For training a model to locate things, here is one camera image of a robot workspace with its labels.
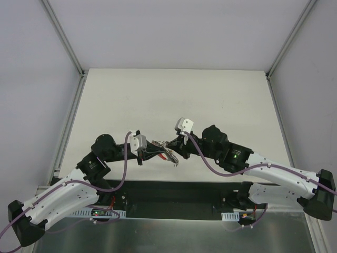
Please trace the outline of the red handled key organizer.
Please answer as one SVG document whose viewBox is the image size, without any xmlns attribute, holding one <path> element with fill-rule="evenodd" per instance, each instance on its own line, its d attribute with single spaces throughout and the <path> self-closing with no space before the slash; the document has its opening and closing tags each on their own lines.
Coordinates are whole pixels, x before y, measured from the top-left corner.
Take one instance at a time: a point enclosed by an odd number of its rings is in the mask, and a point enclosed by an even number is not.
<svg viewBox="0 0 337 253">
<path fill-rule="evenodd" d="M 157 156 L 159 156 L 162 160 L 164 161 L 169 161 L 171 163 L 174 164 L 175 167 L 177 167 L 179 165 L 179 160 L 178 158 L 174 155 L 173 151 L 171 149 L 168 148 L 168 141 L 155 141 L 152 140 L 151 144 L 159 147 L 159 148 L 163 148 L 164 152 L 158 154 Z"/>
</svg>

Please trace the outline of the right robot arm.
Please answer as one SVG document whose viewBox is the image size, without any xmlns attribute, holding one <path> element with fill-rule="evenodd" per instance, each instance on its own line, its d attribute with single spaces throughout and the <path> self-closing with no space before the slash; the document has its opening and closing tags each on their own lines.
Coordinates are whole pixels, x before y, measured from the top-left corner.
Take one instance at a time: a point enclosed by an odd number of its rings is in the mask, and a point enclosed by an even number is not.
<svg viewBox="0 0 337 253">
<path fill-rule="evenodd" d="M 330 171 L 306 171 L 275 163 L 250 148 L 230 142 L 215 125 L 204 129 L 201 138 L 193 132 L 178 130 L 177 138 L 166 146 L 185 159 L 199 155 L 218 176 L 242 174 L 277 184 L 286 191 L 276 194 L 278 201 L 294 199 L 307 215 L 324 221 L 332 219 L 336 187 Z"/>
</svg>

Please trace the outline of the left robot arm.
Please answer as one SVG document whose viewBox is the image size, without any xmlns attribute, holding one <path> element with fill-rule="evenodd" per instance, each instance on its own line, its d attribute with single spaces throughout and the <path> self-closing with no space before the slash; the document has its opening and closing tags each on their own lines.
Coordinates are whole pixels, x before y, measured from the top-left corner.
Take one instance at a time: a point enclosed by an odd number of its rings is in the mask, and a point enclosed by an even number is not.
<svg viewBox="0 0 337 253">
<path fill-rule="evenodd" d="M 123 186 L 127 171 L 123 171 L 120 183 L 112 188 L 104 179 L 110 172 L 109 162 L 136 159 L 142 164 L 164 152 L 163 147 L 151 144 L 139 132 L 128 132 L 123 144 L 116 144 L 111 135 L 102 134 L 96 138 L 90 153 L 63 179 L 30 200 L 11 202 L 8 226 L 21 247 L 30 246 L 72 212 L 95 203 L 110 202 L 111 193 Z"/>
</svg>

